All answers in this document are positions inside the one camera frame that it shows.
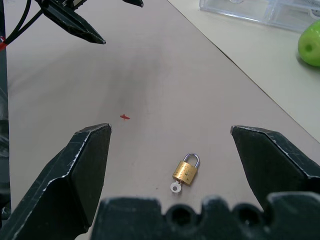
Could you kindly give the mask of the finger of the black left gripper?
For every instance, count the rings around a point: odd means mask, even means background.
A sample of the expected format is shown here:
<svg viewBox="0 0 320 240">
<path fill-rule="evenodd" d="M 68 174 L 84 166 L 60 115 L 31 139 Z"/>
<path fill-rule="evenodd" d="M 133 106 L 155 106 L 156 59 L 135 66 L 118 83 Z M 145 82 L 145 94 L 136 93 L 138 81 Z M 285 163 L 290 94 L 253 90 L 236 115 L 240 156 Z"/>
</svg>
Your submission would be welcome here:
<svg viewBox="0 0 320 240">
<path fill-rule="evenodd" d="M 123 0 L 125 3 L 131 4 L 131 5 L 135 5 L 138 7 L 143 7 L 144 6 L 144 2 L 142 0 Z"/>
<path fill-rule="evenodd" d="M 103 37 L 80 15 L 63 4 L 41 4 L 43 14 L 69 34 L 87 42 L 104 45 Z"/>
</svg>

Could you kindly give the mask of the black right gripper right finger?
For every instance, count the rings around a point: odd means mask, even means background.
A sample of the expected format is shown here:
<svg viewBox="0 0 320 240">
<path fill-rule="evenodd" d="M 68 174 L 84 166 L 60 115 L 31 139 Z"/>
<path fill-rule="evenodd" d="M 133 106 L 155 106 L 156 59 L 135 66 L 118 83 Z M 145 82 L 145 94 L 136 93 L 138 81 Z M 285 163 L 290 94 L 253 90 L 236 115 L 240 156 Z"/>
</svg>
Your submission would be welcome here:
<svg viewBox="0 0 320 240">
<path fill-rule="evenodd" d="M 320 192 L 320 166 L 277 131 L 234 125 L 235 142 L 248 184 L 263 209 L 278 192 Z"/>
</svg>

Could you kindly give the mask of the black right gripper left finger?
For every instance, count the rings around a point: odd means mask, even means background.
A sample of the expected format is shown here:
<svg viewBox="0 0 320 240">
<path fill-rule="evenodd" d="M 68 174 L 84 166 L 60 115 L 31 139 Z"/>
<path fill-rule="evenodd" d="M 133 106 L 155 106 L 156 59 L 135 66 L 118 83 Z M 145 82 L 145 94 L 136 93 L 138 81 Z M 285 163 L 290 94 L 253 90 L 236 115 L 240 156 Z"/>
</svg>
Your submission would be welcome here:
<svg viewBox="0 0 320 240">
<path fill-rule="evenodd" d="M 112 127 L 77 131 L 50 160 L 0 230 L 2 240 L 74 240 L 99 205 Z"/>
</svg>

